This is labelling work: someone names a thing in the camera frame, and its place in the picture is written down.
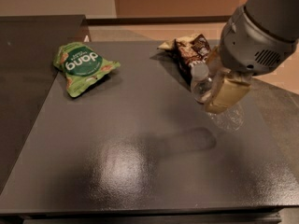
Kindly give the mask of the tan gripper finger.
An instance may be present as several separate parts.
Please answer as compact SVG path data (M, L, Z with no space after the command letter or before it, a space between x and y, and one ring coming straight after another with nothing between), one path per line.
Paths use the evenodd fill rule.
M215 76L211 94L204 104L206 112L220 114L237 104L251 87L252 73L244 74L225 69L223 77Z
M206 65L208 66L209 74L212 77L223 77L225 75L225 69L221 61L218 46L215 46L212 51L209 52L206 59Z

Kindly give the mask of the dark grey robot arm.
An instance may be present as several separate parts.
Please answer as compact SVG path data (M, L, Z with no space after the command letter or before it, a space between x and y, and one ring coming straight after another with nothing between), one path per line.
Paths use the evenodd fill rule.
M296 50L299 0L247 0L207 58L213 78L205 111L220 114L250 90L251 79L275 71Z

